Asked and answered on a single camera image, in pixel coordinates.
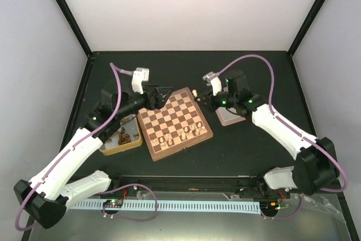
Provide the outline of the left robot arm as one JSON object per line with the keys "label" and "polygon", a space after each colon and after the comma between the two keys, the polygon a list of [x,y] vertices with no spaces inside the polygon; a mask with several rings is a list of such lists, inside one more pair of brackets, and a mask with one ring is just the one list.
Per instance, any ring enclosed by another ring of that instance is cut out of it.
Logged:
{"label": "left robot arm", "polygon": [[49,229],[66,211],[95,194],[116,195],[121,181],[101,170],[69,183],[77,169],[97,151],[121,126],[121,119],[136,115],[141,109],[161,109],[172,92],[171,87],[142,83],[142,93],[121,89],[119,83],[108,83],[101,99],[87,116],[87,122],[58,155],[29,181],[19,180],[14,193],[20,209],[35,222]]}

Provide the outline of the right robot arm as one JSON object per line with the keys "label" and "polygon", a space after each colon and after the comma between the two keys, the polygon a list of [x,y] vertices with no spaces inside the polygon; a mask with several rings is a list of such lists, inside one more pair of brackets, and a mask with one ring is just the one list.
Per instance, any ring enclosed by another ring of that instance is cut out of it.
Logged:
{"label": "right robot arm", "polygon": [[329,154],[329,150],[334,149],[333,142],[328,138],[318,139],[285,119],[262,96],[249,90],[242,71],[225,78],[226,89],[217,73],[209,72],[202,79],[210,90],[195,97],[199,104],[213,112],[219,108],[233,108],[236,115],[272,136],[294,160],[292,166],[276,167],[263,175],[256,184],[260,196],[268,198],[281,188],[298,189],[303,194],[313,195],[339,177],[340,171]]}

